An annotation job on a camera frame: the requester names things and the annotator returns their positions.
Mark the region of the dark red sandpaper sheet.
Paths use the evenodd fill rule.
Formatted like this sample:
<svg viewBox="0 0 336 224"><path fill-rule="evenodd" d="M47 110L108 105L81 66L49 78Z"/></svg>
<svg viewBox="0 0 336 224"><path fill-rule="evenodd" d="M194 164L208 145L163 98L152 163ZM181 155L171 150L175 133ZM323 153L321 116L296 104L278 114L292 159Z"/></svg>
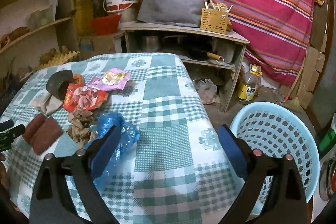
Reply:
<svg viewBox="0 0 336 224"><path fill-rule="evenodd" d="M41 155L62 135L63 130L53 117L38 114L26 127L22 135L36 155Z"/></svg>

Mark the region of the light blue laundry basket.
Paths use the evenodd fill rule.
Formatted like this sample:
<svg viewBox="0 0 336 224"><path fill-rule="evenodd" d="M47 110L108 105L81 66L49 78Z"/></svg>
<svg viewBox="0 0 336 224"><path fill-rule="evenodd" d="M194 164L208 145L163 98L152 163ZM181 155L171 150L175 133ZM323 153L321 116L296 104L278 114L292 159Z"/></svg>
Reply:
<svg viewBox="0 0 336 224"><path fill-rule="evenodd" d="M268 156L291 154L306 200L311 199L319 179L319 154L313 135L295 114L275 103L253 102L237 113L230 130L252 149Z"/></svg>

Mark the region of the beige paper bag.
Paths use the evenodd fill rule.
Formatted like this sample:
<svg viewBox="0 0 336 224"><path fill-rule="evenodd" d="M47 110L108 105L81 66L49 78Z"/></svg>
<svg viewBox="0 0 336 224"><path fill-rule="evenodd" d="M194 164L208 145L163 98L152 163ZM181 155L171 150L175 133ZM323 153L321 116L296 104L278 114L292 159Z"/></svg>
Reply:
<svg viewBox="0 0 336 224"><path fill-rule="evenodd" d="M62 105L62 101L51 95L49 92L41 93L34 98L30 105L46 116L56 112Z"/></svg>

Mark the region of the blue plastic bag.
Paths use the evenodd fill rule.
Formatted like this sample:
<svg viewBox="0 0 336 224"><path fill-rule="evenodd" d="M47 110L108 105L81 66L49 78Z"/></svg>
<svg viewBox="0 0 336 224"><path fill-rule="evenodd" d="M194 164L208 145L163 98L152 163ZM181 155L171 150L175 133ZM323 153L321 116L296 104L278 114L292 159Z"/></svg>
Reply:
<svg viewBox="0 0 336 224"><path fill-rule="evenodd" d="M97 120L97 137L84 148L89 152L90 177L102 193L122 160L139 139L139 130L120 113L105 113Z"/></svg>

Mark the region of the red snack packet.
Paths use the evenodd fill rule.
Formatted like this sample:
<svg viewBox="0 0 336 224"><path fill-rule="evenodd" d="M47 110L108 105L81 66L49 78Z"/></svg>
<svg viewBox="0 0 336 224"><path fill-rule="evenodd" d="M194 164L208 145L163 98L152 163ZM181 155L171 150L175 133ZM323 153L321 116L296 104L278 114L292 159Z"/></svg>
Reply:
<svg viewBox="0 0 336 224"><path fill-rule="evenodd" d="M63 102L64 110L74 112L76 109L94 110L108 99L108 93L87 86L70 83Z"/></svg>

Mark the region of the oil bottle yellow label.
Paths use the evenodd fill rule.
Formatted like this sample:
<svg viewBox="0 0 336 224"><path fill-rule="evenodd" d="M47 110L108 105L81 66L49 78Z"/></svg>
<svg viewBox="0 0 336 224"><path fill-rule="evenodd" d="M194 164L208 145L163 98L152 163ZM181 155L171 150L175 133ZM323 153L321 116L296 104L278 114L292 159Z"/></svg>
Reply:
<svg viewBox="0 0 336 224"><path fill-rule="evenodd" d="M251 102L261 85L262 77L261 67L256 64L250 64L248 71L240 76L237 97L240 102Z"/></svg>

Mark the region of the green checkered tablecloth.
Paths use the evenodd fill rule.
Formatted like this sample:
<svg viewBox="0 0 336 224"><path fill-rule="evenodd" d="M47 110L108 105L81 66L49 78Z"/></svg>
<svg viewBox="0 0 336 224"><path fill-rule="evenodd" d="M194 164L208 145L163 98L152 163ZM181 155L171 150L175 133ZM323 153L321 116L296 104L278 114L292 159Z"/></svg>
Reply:
<svg viewBox="0 0 336 224"><path fill-rule="evenodd" d="M120 223L218 223L238 195L228 159L180 58L169 53L92 57L34 73L1 121L28 124L31 101L46 93L56 72L71 70L86 83L119 68L130 73L123 90L109 93L96 117L117 112L139 139L113 172L101 196Z"/></svg>

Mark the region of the orange snack wrapper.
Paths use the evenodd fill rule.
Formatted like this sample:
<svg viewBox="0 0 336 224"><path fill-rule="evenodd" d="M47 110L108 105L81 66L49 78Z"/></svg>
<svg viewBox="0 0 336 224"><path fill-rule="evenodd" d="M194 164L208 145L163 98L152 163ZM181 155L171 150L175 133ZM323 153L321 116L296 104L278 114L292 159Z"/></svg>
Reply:
<svg viewBox="0 0 336 224"><path fill-rule="evenodd" d="M80 74L73 74L73 82L76 85L81 85L81 86L83 86L85 84L84 77Z"/></svg>

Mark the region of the pink snack packet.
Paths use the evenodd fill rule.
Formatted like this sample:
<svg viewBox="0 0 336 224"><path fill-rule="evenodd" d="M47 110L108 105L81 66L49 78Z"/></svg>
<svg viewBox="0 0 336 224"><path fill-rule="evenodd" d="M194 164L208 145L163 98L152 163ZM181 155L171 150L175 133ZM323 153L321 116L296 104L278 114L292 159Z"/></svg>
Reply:
<svg viewBox="0 0 336 224"><path fill-rule="evenodd" d="M129 80L129 72L112 68L101 77L93 77L87 87L105 92L123 90Z"/></svg>

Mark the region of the yellow egg tray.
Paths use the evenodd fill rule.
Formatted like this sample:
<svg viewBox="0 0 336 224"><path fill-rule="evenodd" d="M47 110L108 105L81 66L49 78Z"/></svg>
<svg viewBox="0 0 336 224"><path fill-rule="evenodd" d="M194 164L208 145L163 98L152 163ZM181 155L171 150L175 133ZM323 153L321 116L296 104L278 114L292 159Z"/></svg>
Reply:
<svg viewBox="0 0 336 224"><path fill-rule="evenodd" d="M34 67L33 71L39 71L41 69L49 68L49 67L55 67L58 65L63 65L68 62L75 61L80 55L79 51L69 51L66 54L62 53L56 53L52 59L46 63L46 64L39 64L37 67Z"/></svg>

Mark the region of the cardboard box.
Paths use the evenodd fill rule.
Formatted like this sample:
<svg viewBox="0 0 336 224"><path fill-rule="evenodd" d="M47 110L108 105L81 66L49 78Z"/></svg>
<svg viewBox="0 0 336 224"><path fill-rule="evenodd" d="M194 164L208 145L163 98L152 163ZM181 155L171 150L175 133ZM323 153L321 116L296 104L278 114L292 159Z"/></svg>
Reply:
<svg viewBox="0 0 336 224"><path fill-rule="evenodd" d="M123 32L105 36L84 36L78 38L80 57L82 60L110 53L122 52Z"/></svg>

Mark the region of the yellow utensil holder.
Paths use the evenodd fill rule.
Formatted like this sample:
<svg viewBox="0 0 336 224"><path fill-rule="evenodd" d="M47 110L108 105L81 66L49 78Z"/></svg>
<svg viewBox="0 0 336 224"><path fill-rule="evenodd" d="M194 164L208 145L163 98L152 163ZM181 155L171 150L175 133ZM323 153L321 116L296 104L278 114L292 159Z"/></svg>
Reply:
<svg viewBox="0 0 336 224"><path fill-rule="evenodd" d="M223 2L215 3L213 0L204 0L201 14L201 30L218 34L232 31L233 25L229 19L232 5L228 7Z"/></svg>

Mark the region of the white plastic bucket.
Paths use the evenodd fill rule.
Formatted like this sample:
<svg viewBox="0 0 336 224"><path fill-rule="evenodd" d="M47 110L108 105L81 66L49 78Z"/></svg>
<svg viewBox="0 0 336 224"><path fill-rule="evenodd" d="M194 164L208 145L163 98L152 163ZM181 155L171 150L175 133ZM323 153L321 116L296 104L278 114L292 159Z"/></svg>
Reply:
<svg viewBox="0 0 336 224"><path fill-rule="evenodd" d="M108 14L121 15L120 23L137 22L139 0L104 0L103 8Z"/></svg>

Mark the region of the grey fabric cover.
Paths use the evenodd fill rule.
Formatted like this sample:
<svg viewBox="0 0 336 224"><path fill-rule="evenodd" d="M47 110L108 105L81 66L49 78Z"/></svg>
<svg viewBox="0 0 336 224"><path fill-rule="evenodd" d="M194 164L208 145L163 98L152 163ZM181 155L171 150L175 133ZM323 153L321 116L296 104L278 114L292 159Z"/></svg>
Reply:
<svg viewBox="0 0 336 224"><path fill-rule="evenodd" d="M204 0L143 0L138 20L182 27L201 25Z"/></svg>

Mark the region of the wall wooden shelf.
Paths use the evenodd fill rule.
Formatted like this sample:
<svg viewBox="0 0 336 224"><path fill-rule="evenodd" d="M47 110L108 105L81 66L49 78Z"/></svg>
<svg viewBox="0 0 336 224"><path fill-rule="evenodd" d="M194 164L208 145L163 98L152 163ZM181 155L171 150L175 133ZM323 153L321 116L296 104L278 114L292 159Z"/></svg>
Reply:
<svg viewBox="0 0 336 224"><path fill-rule="evenodd" d="M38 27L13 40L1 49L1 61L30 60L38 62L39 57L52 48L61 50L66 46L78 51L74 24L74 0L1 0L1 36L27 26L33 12L52 7L55 20Z"/></svg>

